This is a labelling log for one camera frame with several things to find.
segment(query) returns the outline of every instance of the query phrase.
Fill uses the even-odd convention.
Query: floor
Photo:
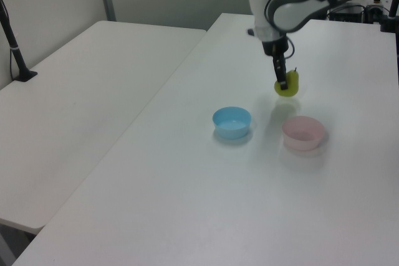
[[[0,224],[0,266],[11,266],[34,235]]]

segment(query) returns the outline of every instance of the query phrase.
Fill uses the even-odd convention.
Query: black stand
[[[22,58],[21,51],[19,50],[19,46],[17,44],[17,40],[15,39],[14,33],[12,32],[10,20],[8,17],[8,13],[6,11],[6,7],[2,0],[0,0],[0,22],[1,26],[6,34],[8,44],[10,45],[10,49],[12,54],[14,54],[15,61],[17,62],[19,69],[19,76],[17,76],[14,80],[27,82],[29,79],[35,77],[37,72],[33,72],[28,70],[26,67],[25,61]]]
[[[399,17],[397,17],[397,10],[399,0],[392,0],[391,9],[389,10],[388,17],[381,22],[382,32],[395,33],[399,26]]]

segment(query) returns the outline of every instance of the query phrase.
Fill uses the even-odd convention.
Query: plastic bowl
[[[213,123],[218,135],[235,140],[247,135],[251,114],[241,107],[224,107],[214,113]]]
[[[310,151],[322,141],[325,130],[323,124],[308,116],[295,116],[282,124],[284,144],[294,150]]]

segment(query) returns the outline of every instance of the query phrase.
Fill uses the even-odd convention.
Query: yellow object
[[[281,90],[280,84],[277,81],[274,83],[274,90],[280,96],[292,97],[296,95],[299,90],[299,74],[297,72],[297,69],[289,71],[286,75],[286,79],[288,85],[287,90]]]

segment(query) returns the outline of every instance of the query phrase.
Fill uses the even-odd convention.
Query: black cable
[[[271,23],[270,23],[269,18],[267,17],[267,14],[266,14],[267,7],[269,6],[269,4],[270,4],[271,1],[272,1],[272,0],[268,0],[268,2],[266,3],[266,6],[264,7],[264,17],[266,18],[266,21],[267,21],[274,29],[277,29],[277,30],[279,31],[279,29],[276,28],[276,27],[274,26],[274,24],[271,24]]]
[[[2,7],[4,8],[4,10],[5,10],[5,12],[6,12],[8,22],[10,22],[10,17],[9,17],[9,15],[8,15],[8,11],[7,11],[6,4],[4,3],[3,0],[0,0],[0,2],[1,2],[1,5],[2,5]]]
[[[389,12],[389,9],[387,9],[387,8],[384,7],[384,6],[379,6],[378,4],[369,4],[368,6],[366,6],[366,9],[370,9],[370,8],[374,8],[374,7],[377,7],[377,8],[379,8],[379,9],[384,9],[384,10],[386,10],[387,12]]]
[[[287,37],[287,40],[291,43],[291,46],[292,46],[292,52],[291,52],[291,54],[290,54],[289,56],[286,57],[286,59],[290,59],[290,58],[294,55],[294,53],[295,53],[295,46],[294,46],[294,43],[291,41],[291,39],[290,39],[289,37]]]
[[[339,12],[339,11],[342,11],[342,10],[344,10],[344,9],[348,9],[348,8],[351,8],[351,7],[362,7],[362,8],[363,8],[362,14],[363,14],[363,12],[366,10],[366,7],[365,7],[365,6],[363,6],[363,5],[361,5],[361,4],[354,4],[353,6],[343,6],[343,7],[339,7],[339,8],[337,8],[337,9],[334,9],[334,10],[330,11],[330,12],[327,14],[327,17],[329,17],[331,14],[333,14],[333,13],[335,13],[335,12]]]
[[[10,76],[11,76],[11,81],[14,81],[14,77],[12,76],[12,50],[10,49]]]

